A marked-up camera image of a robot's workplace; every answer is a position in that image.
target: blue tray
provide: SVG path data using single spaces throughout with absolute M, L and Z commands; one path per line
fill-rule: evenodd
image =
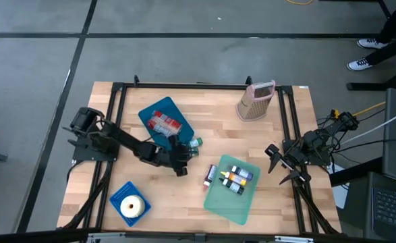
M 120 209 L 120 205 L 121 205 L 121 202 L 123 201 L 123 199 L 125 199 L 127 196 L 131 196 L 131 195 L 140 196 L 145 203 L 144 212 L 142 212 L 142 214 L 136 218 L 124 217 L 124 215 L 121 213 L 121 209 Z M 144 198 L 144 196 L 139 192 L 139 190 L 135 187 L 135 185 L 133 185 L 132 182 L 128 182 L 128 183 L 124 184 L 123 187 L 121 187 L 114 195 L 112 195 L 109 198 L 109 202 L 111 202 L 112 206 L 114 206 L 115 210 L 117 210 L 117 212 L 121 215 L 121 217 L 124 219 L 124 221 L 127 223 L 127 225 L 129 227 L 135 225 L 135 223 L 138 222 L 139 219 L 142 218 L 142 216 L 144 216 L 146 214 L 146 212 L 148 212 L 148 210 L 151 209 L 151 205 Z
M 165 147 L 168 151 L 171 150 L 171 145 L 169 144 L 168 139 L 162 134 L 156 133 L 154 130 L 150 129 L 146 123 L 152 118 L 153 111 L 160 111 L 161 113 L 169 116 L 172 119 L 177 120 L 179 123 L 183 125 L 181 130 L 179 131 L 179 140 L 187 144 L 191 141 L 194 135 L 194 131 L 189 123 L 186 121 L 184 116 L 181 114 L 177 106 L 172 101 L 171 97 L 165 97 L 160 101 L 157 101 L 155 104 L 139 111 L 138 116 L 144 124 L 145 128 L 148 130 L 152 139 L 157 145 Z

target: wooden table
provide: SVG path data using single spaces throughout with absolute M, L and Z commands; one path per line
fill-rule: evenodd
M 89 107 L 106 113 L 112 82 L 95 82 Z M 188 175 L 176 177 L 172 169 L 153 167 L 140 162 L 132 152 L 121 147 L 118 160 L 114 162 L 109 184 L 108 202 L 103 218 L 103 230 L 143 232 L 206 232 L 224 234 L 298 234 L 291 183 L 279 186 L 287 170 L 276 166 L 267 174 L 269 157 L 264 149 L 271 143 L 281 148 L 283 126 L 279 100 L 276 95 L 268 107 L 267 115 L 257 121 L 243 122 L 236 112 L 235 104 L 243 90 L 128 88 L 121 129 L 140 140 L 149 137 L 138 117 L 138 112 L 164 97 L 171 97 L 196 137 L 204 144 L 200 155 L 188 163 Z M 307 87 L 293 87 L 300 130 L 302 133 L 316 129 L 310 91 Z M 112 120 L 115 121 L 119 93 Z M 285 97 L 291 137 L 294 138 L 289 110 Z M 221 155 L 228 154 L 247 161 L 261 169 L 258 186 L 250 214 L 245 225 L 238 225 L 203 209 L 205 192 L 202 182 L 210 164 L 217 165 Z M 58 226 L 68 223 L 75 215 L 90 191 L 94 162 L 83 162 L 75 168 L 69 179 Z M 329 177 L 316 166 L 309 166 L 312 176 L 310 185 L 314 202 L 325 218 L 341 231 Z M 151 210 L 134 226 L 128 227 L 109 202 L 109 197 L 126 182 L 132 181 L 152 205 Z M 90 226 L 95 225 L 98 201 L 93 207 Z M 306 229 L 310 231 L 307 207 L 303 202 Z

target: translucent green tray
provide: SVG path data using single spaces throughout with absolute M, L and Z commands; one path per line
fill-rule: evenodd
M 219 178 L 224 178 L 221 171 L 231 171 L 231 167 L 236 165 L 253 173 L 251 181 L 244 186 L 242 195 L 230 191 L 224 186 Z M 219 166 L 214 181 L 211 183 L 206 195 L 204 208 L 208 211 L 216 213 L 222 217 L 227 218 L 232 222 L 243 225 L 247 222 L 250 205 L 252 204 L 254 191 L 258 184 L 260 175 L 259 167 L 250 165 L 249 163 L 240 161 L 239 159 L 223 155 L 220 159 Z

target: white sneaker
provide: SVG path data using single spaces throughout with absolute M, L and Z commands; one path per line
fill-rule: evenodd
M 351 71 L 362 71 L 371 68 L 373 65 L 368 64 L 366 58 L 348 63 L 346 67 Z
M 375 38 L 360 39 L 357 41 L 357 45 L 366 49 L 381 49 L 388 45 L 378 42 Z

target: gray floor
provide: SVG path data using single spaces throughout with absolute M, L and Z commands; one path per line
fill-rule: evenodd
M 89 5 L 90 0 L 0 0 L 0 32 L 80 32 Z M 383 23 L 377 3 L 99 0 L 90 32 L 375 33 Z M 0 39 L 0 152 L 9 155 L 7 163 L 0 163 L 0 234 L 13 231 L 76 43 L 74 38 Z M 349 39 L 87 39 L 60 125 L 68 126 L 87 104 L 94 81 L 131 81 L 134 74 L 142 82 L 241 84 L 249 75 L 255 81 L 274 79 L 309 86 L 317 117 L 331 109 L 356 112 L 384 101 L 385 95 L 348 92 L 347 82 L 382 82 L 396 74 L 396 56 L 364 72 L 346 69 L 347 62 L 370 52 Z M 347 137 L 382 120 L 365 121 Z M 68 138 L 71 134 L 58 131 L 30 231 L 56 226 L 73 153 Z M 378 131 L 357 142 L 381 138 Z M 380 155 L 381 146 L 346 155 L 367 161 Z M 342 167 L 353 165 L 336 160 Z

